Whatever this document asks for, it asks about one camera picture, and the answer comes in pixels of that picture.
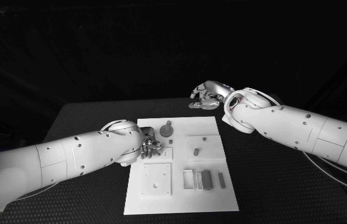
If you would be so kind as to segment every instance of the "white platform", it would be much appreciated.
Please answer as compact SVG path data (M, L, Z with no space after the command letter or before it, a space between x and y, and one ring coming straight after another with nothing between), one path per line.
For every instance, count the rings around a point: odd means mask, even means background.
M171 121L174 134L165 138L160 134L161 127ZM126 193L125 215L132 214L157 214L157 213L181 213L181 212L213 212L213 211L239 211L236 194L231 178L231 171L226 160L215 161L190 161L189 160L189 136L219 136L219 128L215 117L187 117L187 118L161 118L161 119L139 119L138 126L151 126L155 129L155 137L163 146L168 149L168 154L173 151L171 157L167 159L138 158L138 162L131 166L129 190ZM148 164L171 164L171 193L168 195L145 195L144 185L148 184L145 178L145 165ZM194 189L184 191L183 170L194 170ZM197 173L205 170L212 171L213 190L199 190L197 188ZM226 189L222 189L219 173L223 173ZM161 185L161 179L155 181L155 186Z

